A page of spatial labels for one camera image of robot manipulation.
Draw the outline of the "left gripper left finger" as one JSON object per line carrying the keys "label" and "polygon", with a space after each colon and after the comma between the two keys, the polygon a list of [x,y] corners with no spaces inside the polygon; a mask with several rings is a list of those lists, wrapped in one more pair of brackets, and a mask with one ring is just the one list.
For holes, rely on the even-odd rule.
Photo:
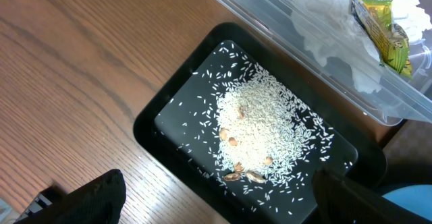
{"label": "left gripper left finger", "polygon": [[126,202],[122,172],[112,169],[66,193],[53,184],[38,193],[17,224],[118,224]]}

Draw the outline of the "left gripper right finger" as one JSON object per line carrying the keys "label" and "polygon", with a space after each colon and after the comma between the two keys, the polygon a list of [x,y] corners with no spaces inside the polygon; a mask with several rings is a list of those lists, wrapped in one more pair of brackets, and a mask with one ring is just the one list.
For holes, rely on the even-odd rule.
{"label": "left gripper right finger", "polygon": [[312,177],[313,194],[322,223],[426,223],[431,221],[331,170]]}

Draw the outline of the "dark blue plate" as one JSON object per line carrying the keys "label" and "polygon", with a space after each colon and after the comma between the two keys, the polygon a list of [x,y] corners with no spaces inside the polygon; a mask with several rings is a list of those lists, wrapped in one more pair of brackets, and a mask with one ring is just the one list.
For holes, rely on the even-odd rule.
{"label": "dark blue plate", "polygon": [[431,185],[406,186],[385,193],[383,197],[414,214],[431,220]]}

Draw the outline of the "pile of white rice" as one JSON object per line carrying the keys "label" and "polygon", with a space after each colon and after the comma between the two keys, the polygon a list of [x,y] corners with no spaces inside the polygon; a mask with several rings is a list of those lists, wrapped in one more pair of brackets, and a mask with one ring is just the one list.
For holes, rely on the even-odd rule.
{"label": "pile of white rice", "polygon": [[346,172],[356,158],[318,113],[231,40],[192,70],[155,125],[226,196],[286,217],[315,208],[317,168]]}

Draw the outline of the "green snack wrapper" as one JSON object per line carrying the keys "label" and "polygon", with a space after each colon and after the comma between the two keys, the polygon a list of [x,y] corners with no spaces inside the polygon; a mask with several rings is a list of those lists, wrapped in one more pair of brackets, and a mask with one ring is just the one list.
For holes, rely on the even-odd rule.
{"label": "green snack wrapper", "polygon": [[404,29],[394,23],[391,0],[350,0],[350,11],[373,41],[382,66],[412,77],[410,45]]}

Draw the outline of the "white napkin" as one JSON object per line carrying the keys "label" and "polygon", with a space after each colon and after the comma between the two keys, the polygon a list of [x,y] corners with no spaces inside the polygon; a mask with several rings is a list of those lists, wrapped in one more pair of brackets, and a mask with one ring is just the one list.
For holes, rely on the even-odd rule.
{"label": "white napkin", "polygon": [[[373,41],[369,38],[360,24],[355,20],[350,12],[350,0],[295,0],[305,6],[320,22],[327,24],[334,29],[340,36],[356,46],[364,55],[369,54],[376,62],[380,60],[380,55]],[[410,43],[418,42],[423,38],[423,32],[431,29],[431,18],[425,10],[419,7],[419,0],[390,0],[394,22],[401,26],[408,35]],[[337,52],[335,42],[328,36],[318,33],[318,37],[327,43],[329,47],[312,41],[312,37],[307,32],[296,27],[298,33],[305,37],[304,48],[310,51],[321,66],[327,65],[330,57],[356,64],[352,66],[352,80],[354,87],[359,92],[371,94],[379,92],[381,86],[381,71],[379,69],[366,69],[366,73],[360,71],[365,66],[365,62],[353,58],[348,52]]]}

